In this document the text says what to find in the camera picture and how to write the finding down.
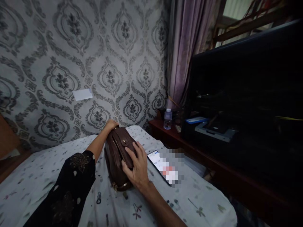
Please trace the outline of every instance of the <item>water bottle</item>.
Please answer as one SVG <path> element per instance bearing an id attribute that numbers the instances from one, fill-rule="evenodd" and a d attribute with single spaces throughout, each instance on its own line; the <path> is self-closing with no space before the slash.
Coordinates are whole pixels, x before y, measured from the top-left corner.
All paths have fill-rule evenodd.
<path id="1" fill-rule="evenodd" d="M 166 109 L 165 114 L 164 114 L 164 128 L 165 129 L 170 129 L 171 128 L 171 118 L 173 116 L 173 113 L 171 109 Z"/>

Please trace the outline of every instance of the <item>bedsheet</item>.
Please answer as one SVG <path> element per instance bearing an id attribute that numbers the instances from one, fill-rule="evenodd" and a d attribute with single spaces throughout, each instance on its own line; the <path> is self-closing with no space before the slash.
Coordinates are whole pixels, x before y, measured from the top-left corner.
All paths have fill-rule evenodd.
<path id="1" fill-rule="evenodd" d="M 139 126 L 127 128 L 147 153 L 168 154 L 162 142 Z M 64 161 L 83 152 L 96 135 L 32 154 L 0 184 L 0 226 L 23 226 L 53 187 Z M 236 226 L 233 206 L 221 191 L 188 166 L 180 166 L 181 184 L 169 187 L 148 162 L 148 177 L 187 226 Z M 86 198 L 79 226 L 157 226 L 142 195 L 132 188 L 115 192 L 108 178 L 104 151 L 96 164 L 96 181 Z"/>

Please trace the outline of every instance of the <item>black sleeve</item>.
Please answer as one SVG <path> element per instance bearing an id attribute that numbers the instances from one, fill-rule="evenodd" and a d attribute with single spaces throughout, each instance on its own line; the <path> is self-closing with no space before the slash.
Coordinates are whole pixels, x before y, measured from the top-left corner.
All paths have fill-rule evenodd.
<path id="1" fill-rule="evenodd" d="M 86 197 L 96 179 L 95 169 L 91 151 L 66 159 L 55 185 L 24 226 L 78 226 Z"/>

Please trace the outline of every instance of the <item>finger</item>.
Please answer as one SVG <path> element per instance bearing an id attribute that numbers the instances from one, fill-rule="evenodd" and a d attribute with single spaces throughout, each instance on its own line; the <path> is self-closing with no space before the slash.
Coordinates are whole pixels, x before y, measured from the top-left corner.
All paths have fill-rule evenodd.
<path id="1" fill-rule="evenodd" d="M 125 147 L 126 152 L 129 154 L 130 158 L 132 159 L 134 166 L 138 164 L 138 159 L 135 155 L 135 153 L 129 149 L 128 147 Z"/>
<path id="2" fill-rule="evenodd" d="M 134 178 L 133 172 L 127 167 L 127 165 L 125 164 L 124 160 L 122 160 L 122 169 L 123 169 L 123 172 L 128 177 L 128 179 L 132 180 Z"/>
<path id="3" fill-rule="evenodd" d="M 133 142 L 133 146 L 134 146 L 134 148 L 135 148 L 135 150 L 137 152 L 138 159 L 141 160 L 142 159 L 142 151 L 141 151 L 141 149 L 136 145 L 135 142 Z"/>
<path id="4" fill-rule="evenodd" d="M 143 156 L 143 157 L 146 156 L 147 154 L 146 154 L 146 152 L 145 152 L 143 146 L 141 145 L 141 143 L 139 143 L 139 141 L 137 141 L 137 144 L 138 144 L 138 146 L 139 146 L 139 148 L 140 148 L 140 150 L 141 150 L 141 152 L 142 152 L 142 156 Z"/>

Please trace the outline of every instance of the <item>wallpaper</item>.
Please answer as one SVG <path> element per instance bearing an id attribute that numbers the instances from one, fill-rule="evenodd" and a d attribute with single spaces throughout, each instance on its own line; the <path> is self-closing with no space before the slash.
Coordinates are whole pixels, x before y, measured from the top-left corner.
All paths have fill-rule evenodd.
<path id="1" fill-rule="evenodd" d="M 33 152 L 148 126 L 166 105 L 169 0 L 0 0 L 0 113 Z M 75 101 L 72 91 L 93 98 Z"/>

